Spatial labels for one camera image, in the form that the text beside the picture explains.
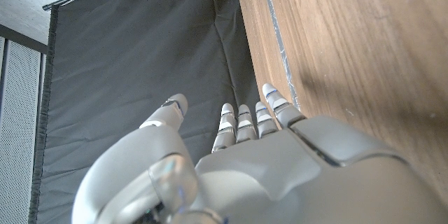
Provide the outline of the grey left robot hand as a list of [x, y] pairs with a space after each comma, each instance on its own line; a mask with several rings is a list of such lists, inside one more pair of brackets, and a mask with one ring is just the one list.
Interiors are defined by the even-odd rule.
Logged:
[[194, 163], [175, 94], [83, 178], [72, 223], [446, 223], [447, 206], [384, 142], [308, 118], [272, 85], [253, 110], [224, 104]]

